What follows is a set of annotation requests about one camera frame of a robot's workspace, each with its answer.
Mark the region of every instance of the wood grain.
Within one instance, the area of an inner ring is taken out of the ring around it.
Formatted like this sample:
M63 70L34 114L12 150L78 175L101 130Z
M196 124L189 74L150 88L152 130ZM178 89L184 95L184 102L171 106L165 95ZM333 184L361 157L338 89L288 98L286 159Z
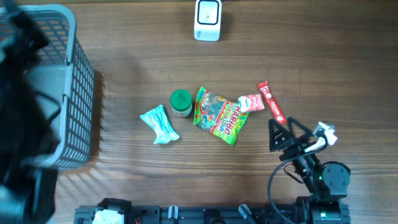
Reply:
M91 161L63 172L57 223L104 197L145 205L267 202L279 164L269 152L269 110L251 113L231 147L174 116L170 94L195 98L199 87L229 100L271 83L281 108L314 128L336 125L335 146L319 154L352 170L353 223L398 218L398 19L396 3L239 1L223 5L219 42L193 38L193 2L68 4L78 38L96 70ZM181 139L153 145L139 118L159 104ZM277 202L308 195L280 173Z

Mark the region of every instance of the light blue wrapper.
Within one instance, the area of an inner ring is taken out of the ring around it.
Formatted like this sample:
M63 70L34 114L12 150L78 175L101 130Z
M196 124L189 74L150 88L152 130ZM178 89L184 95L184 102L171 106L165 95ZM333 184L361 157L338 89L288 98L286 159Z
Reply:
M171 140L174 141L180 138L167 120L163 105L146 112L140 118L155 131L156 139L154 144L167 144Z

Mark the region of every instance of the green lidded container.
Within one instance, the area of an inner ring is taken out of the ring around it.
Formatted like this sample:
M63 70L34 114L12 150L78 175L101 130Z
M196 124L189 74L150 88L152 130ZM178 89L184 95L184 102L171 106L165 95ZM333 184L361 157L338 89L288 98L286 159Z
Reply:
M192 112L192 97L187 90L175 90L170 97L173 113L181 118Z

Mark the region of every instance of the plastic basket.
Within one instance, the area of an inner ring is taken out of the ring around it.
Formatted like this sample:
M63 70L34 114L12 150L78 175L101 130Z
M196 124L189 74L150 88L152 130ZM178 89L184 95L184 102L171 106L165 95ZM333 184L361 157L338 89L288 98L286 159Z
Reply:
M60 115L51 127L59 133L60 144L50 156L35 158L41 167L74 169L90 158L91 121L93 117L94 71L76 38L76 19L65 6L21 6L45 32L51 43L39 52L42 63L27 73L27 80L59 100ZM15 32L0 9L0 39ZM49 116L58 105L37 99L44 114Z

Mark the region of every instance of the red wrapper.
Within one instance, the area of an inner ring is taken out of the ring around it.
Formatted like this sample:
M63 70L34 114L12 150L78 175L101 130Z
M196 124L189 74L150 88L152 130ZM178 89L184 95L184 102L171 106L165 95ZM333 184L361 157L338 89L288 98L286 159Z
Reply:
M287 122L285 115L278 102L276 102L274 95L271 93L271 89L269 88L268 81L259 83L259 89L262 91L266 102L271 108L272 114L274 114L274 118L278 121L279 124L285 124Z

